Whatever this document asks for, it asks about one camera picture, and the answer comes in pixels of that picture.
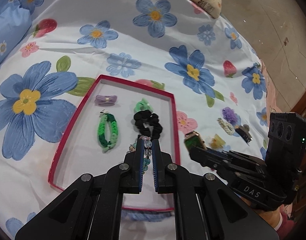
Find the beaded bracelet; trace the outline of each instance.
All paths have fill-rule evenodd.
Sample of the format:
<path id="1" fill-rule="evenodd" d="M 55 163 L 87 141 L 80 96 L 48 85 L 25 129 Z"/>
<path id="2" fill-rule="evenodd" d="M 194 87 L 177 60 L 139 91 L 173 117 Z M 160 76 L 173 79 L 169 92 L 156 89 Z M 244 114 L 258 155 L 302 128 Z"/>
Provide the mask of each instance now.
<path id="1" fill-rule="evenodd" d="M 144 155 L 146 158 L 143 161 L 143 171 L 142 171 L 142 174 L 144 174 L 148 170 L 148 166 L 151 163 L 150 156 L 152 155 L 152 142 L 150 141 L 149 137 L 144 136 L 144 135 L 140 136 L 140 139 L 144 140 L 144 147 L 145 147 Z M 130 144 L 128 150 L 129 151 L 127 153 L 135 151 L 136 142 L 133 144 Z"/>
<path id="2" fill-rule="evenodd" d="M 97 129 L 97 136 L 99 143 L 101 144 L 101 147 L 103 148 L 103 152 L 107 152 L 109 149 L 112 149 L 118 139 L 118 129 L 117 129 L 117 122 L 115 120 L 114 115 L 108 113 L 107 111 L 102 111 L 101 114 L 101 120 L 98 125 Z M 110 127 L 111 137 L 109 141 L 106 141 L 105 139 L 105 125 L 106 122 L 108 123 Z"/>

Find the camera lens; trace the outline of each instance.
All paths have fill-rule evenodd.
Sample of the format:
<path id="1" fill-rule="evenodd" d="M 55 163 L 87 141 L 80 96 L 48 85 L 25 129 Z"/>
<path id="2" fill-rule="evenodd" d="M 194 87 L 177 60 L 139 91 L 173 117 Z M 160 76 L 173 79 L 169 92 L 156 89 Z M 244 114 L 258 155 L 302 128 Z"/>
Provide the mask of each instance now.
<path id="1" fill-rule="evenodd" d="M 279 138 L 281 138 L 283 133 L 283 123 L 279 122 L 278 127 L 276 129 L 276 134 L 278 135 Z"/>
<path id="2" fill-rule="evenodd" d="M 273 132 L 274 128 L 275 128 L 275 124 L 274 124 L 274 122 L 271 122 L 270 123 L 270 132 Z"/>
<path id="3" fill-rule="evenodd" d="M 291 136 L 292 136 L 292 128 L 291 128 L 291 126 L 289 125 L 289 126 L 287 127 L 287 129 L 285 130 L 285 139 L 286 139 L 287 141 L 290 141 Z"/>

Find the bed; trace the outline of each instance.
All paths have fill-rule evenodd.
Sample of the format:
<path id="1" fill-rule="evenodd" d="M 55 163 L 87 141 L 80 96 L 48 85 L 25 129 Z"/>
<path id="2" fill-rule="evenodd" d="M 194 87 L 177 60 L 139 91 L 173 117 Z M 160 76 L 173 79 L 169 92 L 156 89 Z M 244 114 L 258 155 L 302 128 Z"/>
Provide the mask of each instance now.
<path id="1" fill-rule="evenodd" d="M 101 74 L 174 95 L 190 172 L 213 172 L 189 158 L 183 140 L 193 130 L 207 146 L 264 158 L 261 67 L 229 21 L 190 0 L 0 0 L 0 227 L 13 239 L 60 193 L 47 181 L 54 153 Z M 252 141 L 226 133 L 218 118 L 249 127 Z M 147 206 L 123 211 L 121 239 L 175 239 L 172 205 Z"/>

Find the strawberry print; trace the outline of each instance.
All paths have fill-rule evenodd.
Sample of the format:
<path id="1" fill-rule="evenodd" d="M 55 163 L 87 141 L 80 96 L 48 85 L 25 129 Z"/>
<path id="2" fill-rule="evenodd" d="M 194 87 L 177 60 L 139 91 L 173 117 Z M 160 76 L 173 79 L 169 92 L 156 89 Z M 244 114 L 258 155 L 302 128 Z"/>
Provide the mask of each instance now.
<path id="1" fill-rule="evenodd" d="M 46 33 L 50 33 L 57 27 L 57 22 L 54 19 L 41 20 L 35 28 L 33 37 L 39 38 L 44 36 Z"/>
<path id="2" fill-rule="evenodd" d="M 233 75 L 237 72 L 236 67 L 232 64 L 232 62 L 226 60 L 223 63 L 224 68 L 224 76 L 233 78 Z"/>
<path id="3" fill-rule="evenodd" d="M 165 84 L 164 83 L 159 83 L 156 82 L 154 80 L 147 80 L 147 79 L 138 79 L 135 81 L 136 83 L 142 84 L 142 85 L 146 85 L 152 88 L 157 88 L 160 90 L 164 90 L 165 89 Z"/>

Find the black scrunchie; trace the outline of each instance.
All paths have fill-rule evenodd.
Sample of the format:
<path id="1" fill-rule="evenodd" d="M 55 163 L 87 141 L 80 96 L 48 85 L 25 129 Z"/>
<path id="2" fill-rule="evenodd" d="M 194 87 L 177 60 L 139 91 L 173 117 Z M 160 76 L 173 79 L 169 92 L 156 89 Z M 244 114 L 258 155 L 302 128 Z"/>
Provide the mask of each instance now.
<path id="1" fill-rule="evenodd" d="M 159 139 L 160 133 L 163 127 L 159 124 L 159 119 L 157 114 L 152 114 L 150 110 L 139 111 L 134 114 L 135 126 L 138 128 L 141 135 L 151 137 L 151 140 Z M 149 128 L 145 128 L 144 124 L 149 124 L 153 126 L 152 135 Z"/>

